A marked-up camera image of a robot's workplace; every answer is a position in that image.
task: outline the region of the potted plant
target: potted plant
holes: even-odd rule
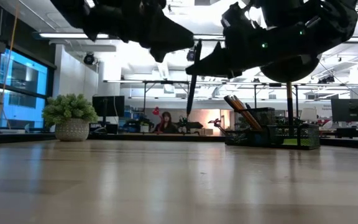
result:
[[[48,98],[42,117],[48,127],[56,125],[55,135],[61,141],[84,141],[90,132],[89,123],[98,120],[92,104],[82,94]]]

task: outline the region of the woman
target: woman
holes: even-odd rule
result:
[[[169,134],[175,134],[178,132],[177,127],[174,124],[172,124],[172,118],[169,112],[162,113],[161,123],[156,125],[154,132],[169,133]]]

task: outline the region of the computer monitor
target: computer monitor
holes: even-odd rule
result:
[[[124,116],[124,96],[94,96],[92,97],[92,106],[101,117]]]
[[[358,122],[358,99],[331,99],[334,122]]]

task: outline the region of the green plant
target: green plant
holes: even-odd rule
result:
[[[42,117],[49,127],[63,124],[71,118],[83,119],[87,122],[98,120],[92,104],[82,94],[58,95],[56,99],[48,98],[48,105],[42,111]]]

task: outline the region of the robotic arm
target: robotic arm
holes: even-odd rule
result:
[[[51,0],[74,28],[83,29],[92,41],[98,34],[138,42],[150,49],[157,62],[176,50],[194,46],[193,33],[167,18],[162,9],[166,0]]]
[[[241,9],[237,2],[222,15],[225,48],[218,43],[186,72],[234,78],[260,67],[272,80],[294,82],[316,68],[323,52],[352,37],[356,4],[357,0],[250,0]],[[269,29],[246,18],[252,6],[262,8]]]

